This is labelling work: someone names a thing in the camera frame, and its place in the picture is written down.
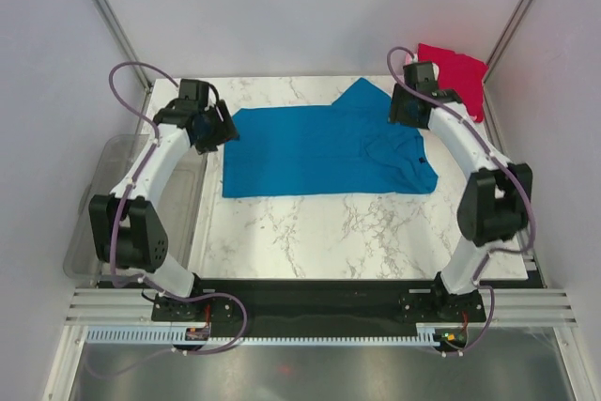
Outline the blue t shirt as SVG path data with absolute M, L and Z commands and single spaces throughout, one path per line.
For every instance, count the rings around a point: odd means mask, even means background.
M 366 79 L 330 105 L 241 109 L 223 154 L 225 198 L 430 194 L 438 176 L 414 128 L 388 121 L 391 97 Z

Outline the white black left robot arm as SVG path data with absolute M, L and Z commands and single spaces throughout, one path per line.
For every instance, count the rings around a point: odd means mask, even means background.
M 206 297 L 193 288 L 194 274 L 170 255 L 157 205 L 190 150 L 214 152 L 239 133 L 217 88 L 192 79 L 181 80 L 177 96 L 148 123 L 152 133 L 131 169 L 109 193 L 89 202 L 93 242 L 116 285 L 149 285 L 174 298 L 184 318 L 196 319 L 205 312 Z

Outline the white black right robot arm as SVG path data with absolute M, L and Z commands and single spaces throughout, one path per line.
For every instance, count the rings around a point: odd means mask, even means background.
M 389 120 L 433 132 L 466 178 L 456 213 L 461 238 L 428 291 L 401 296 L 405 316 L 425 322 L 482 321 L 480 277 L 490 256 L 531 220 L 532 170 L 511 162 L 475 128 L 456 92 L 439 87 L 431 62 L 412 60 L 403 67 Z

